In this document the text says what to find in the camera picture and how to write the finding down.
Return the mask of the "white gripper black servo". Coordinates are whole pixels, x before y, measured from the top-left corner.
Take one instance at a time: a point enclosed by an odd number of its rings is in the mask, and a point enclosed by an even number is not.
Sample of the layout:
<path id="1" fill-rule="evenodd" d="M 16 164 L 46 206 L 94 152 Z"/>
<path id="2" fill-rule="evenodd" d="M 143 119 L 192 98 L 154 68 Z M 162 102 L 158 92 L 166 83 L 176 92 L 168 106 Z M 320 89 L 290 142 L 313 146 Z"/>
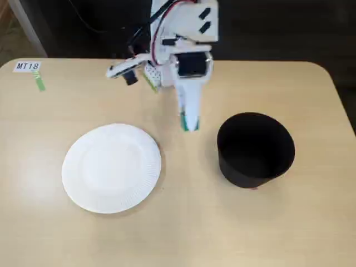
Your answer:
<path id="1" fill-rule="evenodd" d="M 212 46 L 183 36 L 164 37 L 160 44 L 161 84 L 174 84 L 174 75 L 180 79 L 202 78 L 212 65 Z M 176 83 L 181 127 L 184 131 L 196 131 L 200 126 L 201 84 L 193 81 Z"/>

